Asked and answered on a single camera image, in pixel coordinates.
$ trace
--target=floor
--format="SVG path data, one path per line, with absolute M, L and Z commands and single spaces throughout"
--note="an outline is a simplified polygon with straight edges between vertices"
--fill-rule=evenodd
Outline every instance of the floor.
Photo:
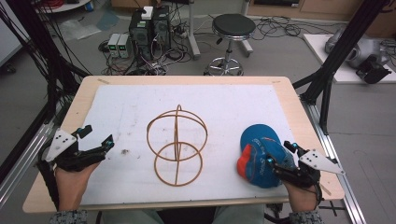
M 112 33 L 127 32 L 129 25 L 128 13 L 114 12 L 106 5 L 91 13 L 79 8 L 60 13 L 56 18 L 59 22 L 82 19 L 80 23 L 83 26 L 93 24 L 101 27 L 102 31 L 98 34 L 67 41 L 70 49 L 95 75 L 102 74 L 106 69 L 106 59 L 98 51 L 99 44 Z M 218 38 L 210 35 L 210 22 L 206 22 L 210 19 L 203 16 L 194 21 L 196 28 L 202 24 L 200 31 L 196 32 L 201 33 L 196 35 L 201 58 L 169 65 L 168 76 L 201 76 L 212 59 L 224 54 L 227 47 L 225 41 L 216 45 Z M 340 26 L 343 25 L 337 24 L 326 29 L 335 32 Z M 307 29 L 317 32 L 312 27 Z M 261 37 L 256 32 L 255 38 Z M 60 46 L 58 38 L 54 38 L 54 41 Z M 250 57 L 247 58 L 238 46 L 233 51 L 233 57 L 244 65 L 246 77 L 284 76 L 295 82 L 320 67 L 314 53 L 300 38 L 265 37 L 263 40 L 250 39 L 249 43 L 254 49 Z M 46 82 L 29 56 L 20 51 L 10 61 L 17 72 L 10 74 L 2 70 L 0 74 L 0 140 L 3 144 L 0 162 L 14 148 L 47 99 Z M 296 91 L 302 93 L 305 89 L 306 86 Z M 367 223 L 392 223 L 396 220 L 396 151 L 393 145 L 396 133 L 395 96 L 394 84 L 332 86 L 328 130 Z M 0 210 L 2 223 L 48 222 L 50 214 L 25 214 L 21 209 L 36 175 L 37 169 L 32 164 Z M 285 217 L 289 210 L 285 205 L 281 216 Z M 337 211 L 337 217 L 330 210 L 320 209 L 320 213 L 326 223 L 349 223 L 344 211 Z M 91 223 L 95 216 L 95 213 L 91 213 Z

